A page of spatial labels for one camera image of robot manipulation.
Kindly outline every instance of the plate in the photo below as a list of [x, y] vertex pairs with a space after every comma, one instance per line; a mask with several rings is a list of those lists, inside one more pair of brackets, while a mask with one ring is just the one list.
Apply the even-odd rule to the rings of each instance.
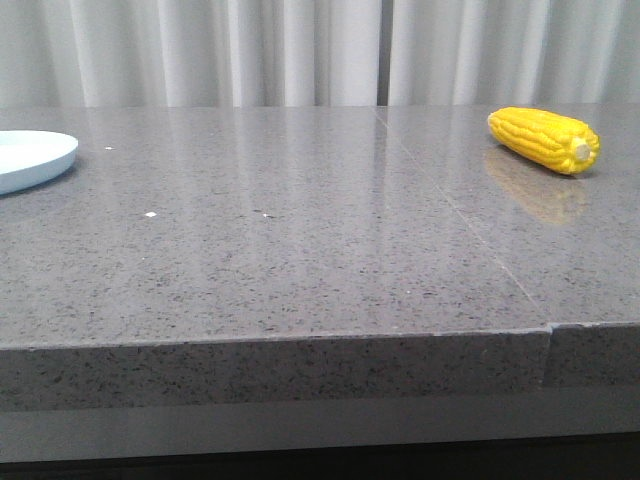
[[66, 171], [78, 140], [38, 130], [0, 131], [0, 195], [46, 182]]

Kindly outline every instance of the corn cob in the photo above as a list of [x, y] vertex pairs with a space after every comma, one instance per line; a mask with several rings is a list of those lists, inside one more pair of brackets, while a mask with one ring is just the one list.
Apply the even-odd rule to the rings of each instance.
[[491, 133], [523, 157], [571, 175], [596, 161], [600, 139], [586, 123], [536, 108], [506, 107], [489, 115]]

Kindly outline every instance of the speckled stone surface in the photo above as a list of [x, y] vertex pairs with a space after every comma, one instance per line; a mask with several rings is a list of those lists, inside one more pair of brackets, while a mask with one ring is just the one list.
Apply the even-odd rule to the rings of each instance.
[[638, 383], [640, 106], [540, 108], [596, 130], [591, 170], [556, 175], [499, 146], [481, 128], [494, 107], [377, 113], [548, 317], [545, 385]]
[[504, 185], [569, 182], [491, 175], [488, 111], [3, 110], [80, 148], [0, 197], [0, 408], [538, 388], [551, 326], [637, 320], [639, 177], [548, 225]]

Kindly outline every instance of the toy corn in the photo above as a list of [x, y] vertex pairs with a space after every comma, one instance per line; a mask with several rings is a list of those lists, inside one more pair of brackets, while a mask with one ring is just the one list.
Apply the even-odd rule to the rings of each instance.
[[491, 133], [523, 157], [571, 175], [591, 167], [600, 139], [586, 123], [536, 108], [506, 107], [489, 115]]

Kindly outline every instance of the white curtain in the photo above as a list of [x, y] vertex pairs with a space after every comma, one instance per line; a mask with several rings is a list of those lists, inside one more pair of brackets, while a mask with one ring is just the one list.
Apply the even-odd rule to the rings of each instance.
[[0, 107], [640, 101], [639, 0], [0, 0]]

